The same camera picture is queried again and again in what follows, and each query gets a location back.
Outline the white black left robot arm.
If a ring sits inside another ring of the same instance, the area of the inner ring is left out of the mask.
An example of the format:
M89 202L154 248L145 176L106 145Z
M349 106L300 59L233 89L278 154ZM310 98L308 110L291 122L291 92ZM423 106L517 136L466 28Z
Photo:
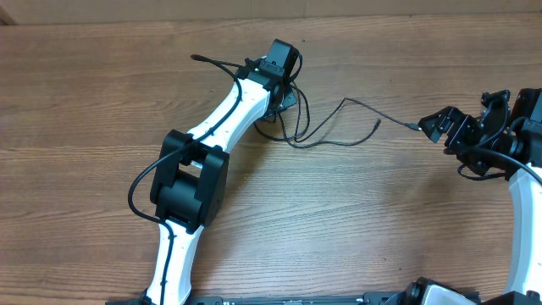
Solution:
M159 228L157 263L141 304L184 304L191 294L191 269L202 231L224 200L230 152L256 121L292 105L290 83L302 65L299 51L274 40L261 58L231 64L212 60L233 81L226 98L186 133L171 130L163 139L153 173L150 221Z

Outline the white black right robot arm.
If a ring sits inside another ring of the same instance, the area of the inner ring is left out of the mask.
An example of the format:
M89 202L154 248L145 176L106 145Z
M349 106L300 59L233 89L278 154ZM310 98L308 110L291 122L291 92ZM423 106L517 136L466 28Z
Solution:
M524 88L510 104L508 90L484 92L474 118L446 107L419 120L432 142L446 135L470 180L504 178L512 197L512 259L504 291L492 304L541 302L541 90Z

